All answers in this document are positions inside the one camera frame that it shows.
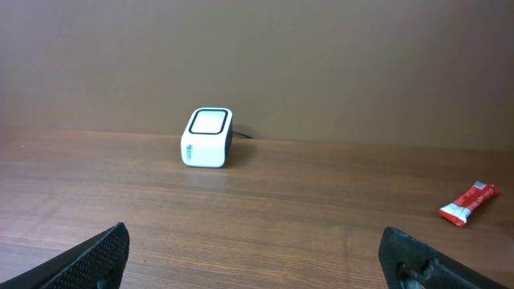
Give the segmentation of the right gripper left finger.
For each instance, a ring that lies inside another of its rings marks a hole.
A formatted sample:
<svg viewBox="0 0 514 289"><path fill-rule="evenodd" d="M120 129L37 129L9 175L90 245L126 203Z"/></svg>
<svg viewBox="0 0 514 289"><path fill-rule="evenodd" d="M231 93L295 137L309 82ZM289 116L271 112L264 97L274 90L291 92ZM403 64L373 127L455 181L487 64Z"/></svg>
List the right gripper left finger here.
<svg viewBox="0 0 514 289"><path fill-rule="evenodd" d="M5 289L118 289L129 259L129 232L119 222L12 279Z"/></svg>

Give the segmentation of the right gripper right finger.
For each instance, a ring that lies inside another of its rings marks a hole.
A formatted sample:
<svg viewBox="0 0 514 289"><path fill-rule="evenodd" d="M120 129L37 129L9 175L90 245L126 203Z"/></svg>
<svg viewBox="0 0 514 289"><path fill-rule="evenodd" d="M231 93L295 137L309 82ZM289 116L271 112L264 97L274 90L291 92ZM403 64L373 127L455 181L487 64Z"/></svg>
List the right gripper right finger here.
<svg viewBox="0 0 514 289"><path fill-rule="evenodd" d="M389 288L507 289L392 226L384 229L378 258Z"/></svg>

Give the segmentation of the red toothpaste tube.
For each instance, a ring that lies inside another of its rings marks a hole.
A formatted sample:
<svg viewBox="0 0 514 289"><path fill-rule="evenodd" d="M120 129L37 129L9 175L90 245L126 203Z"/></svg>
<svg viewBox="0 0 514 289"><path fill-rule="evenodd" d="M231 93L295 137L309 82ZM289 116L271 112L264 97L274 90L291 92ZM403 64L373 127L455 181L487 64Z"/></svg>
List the red toothpaste tube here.
<svg viewBox="0 0 514 289"><path fill-rule="evenodd" d="M476 181L473 186L452 203L439 209L439 214L453 225L464 228L471 213L485 201L498 196L501 191L491 184Z"/></svg>

